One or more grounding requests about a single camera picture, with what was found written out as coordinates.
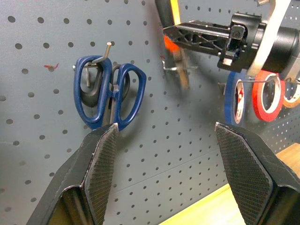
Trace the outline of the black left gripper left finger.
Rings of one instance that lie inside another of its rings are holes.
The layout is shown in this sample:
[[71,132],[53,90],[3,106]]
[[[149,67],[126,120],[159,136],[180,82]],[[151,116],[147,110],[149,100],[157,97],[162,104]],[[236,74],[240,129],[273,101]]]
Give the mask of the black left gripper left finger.
[[101,225],[112,186],[118,124],[95,129],[57,170],[29,225]]

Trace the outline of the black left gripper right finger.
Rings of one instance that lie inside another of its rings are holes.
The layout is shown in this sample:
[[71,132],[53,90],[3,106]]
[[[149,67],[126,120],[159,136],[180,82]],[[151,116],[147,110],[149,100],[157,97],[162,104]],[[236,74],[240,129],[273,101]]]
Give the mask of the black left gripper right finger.
[[298,225],[300,179],[257,134],[217,122],[227,181],[247,225]]

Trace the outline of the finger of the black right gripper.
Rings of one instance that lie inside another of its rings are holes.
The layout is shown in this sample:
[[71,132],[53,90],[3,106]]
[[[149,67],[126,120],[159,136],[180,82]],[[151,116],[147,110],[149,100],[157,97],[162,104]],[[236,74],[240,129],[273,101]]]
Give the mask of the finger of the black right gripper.
[[178,33],[180,30],[183,31],[184,35],[187,34],[187,32],[192,32],[229,38],[231,28],[215,23],[201,22],[199,20],[183,22],[178,25],[163,28],[163,32],[171,38],[175,38],[177,36],[176,33]]
[[210,35],[185,35],[177,39],[177,45],[191,51],[218,56],[225,48],[227,41],[227,38]]

